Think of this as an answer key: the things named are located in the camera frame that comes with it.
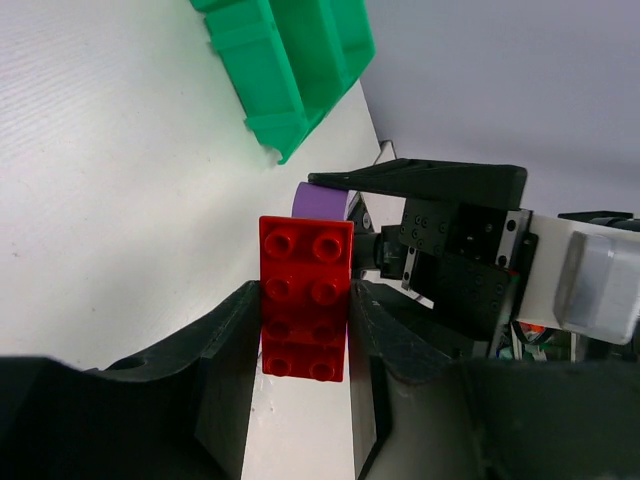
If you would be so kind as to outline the red scalloped lego brick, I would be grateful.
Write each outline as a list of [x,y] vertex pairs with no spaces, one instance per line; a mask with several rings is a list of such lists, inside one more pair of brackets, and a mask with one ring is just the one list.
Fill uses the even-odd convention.
[[259,240],[263,372],[341,382],[354,224],[263,216]]

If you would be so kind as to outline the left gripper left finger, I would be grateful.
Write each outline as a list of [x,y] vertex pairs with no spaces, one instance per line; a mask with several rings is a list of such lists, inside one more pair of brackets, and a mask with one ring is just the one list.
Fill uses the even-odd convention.
[[260,333],[249,281],[214,310],[104,370],[1,360],[5,479],[237,479]]

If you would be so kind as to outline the purple lotus lego piece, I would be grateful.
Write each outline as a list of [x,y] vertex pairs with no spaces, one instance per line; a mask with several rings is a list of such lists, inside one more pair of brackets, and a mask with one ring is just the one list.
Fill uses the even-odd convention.
[[301,182],[295,192],[293,218],[343,221],[347,219],[349,193]]

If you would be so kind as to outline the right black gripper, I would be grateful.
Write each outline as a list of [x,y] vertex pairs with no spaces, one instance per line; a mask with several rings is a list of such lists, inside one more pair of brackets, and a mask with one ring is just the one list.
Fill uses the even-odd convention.
[[312,184],[407,199],[397,225],[374,231],[358,202],[353,269],[376,270],[433,304],[435,323],[500,348],[524,295],[537,238],[518,208],[527,170],[400,158],[350,172],[311,173]]

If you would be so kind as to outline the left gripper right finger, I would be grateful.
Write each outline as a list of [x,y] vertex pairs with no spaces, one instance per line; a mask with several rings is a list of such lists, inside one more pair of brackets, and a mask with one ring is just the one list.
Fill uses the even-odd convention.
[[357,478],[638,477],[636,364],[453,360],[412,330],[419,309],[387,285],[351,285]]

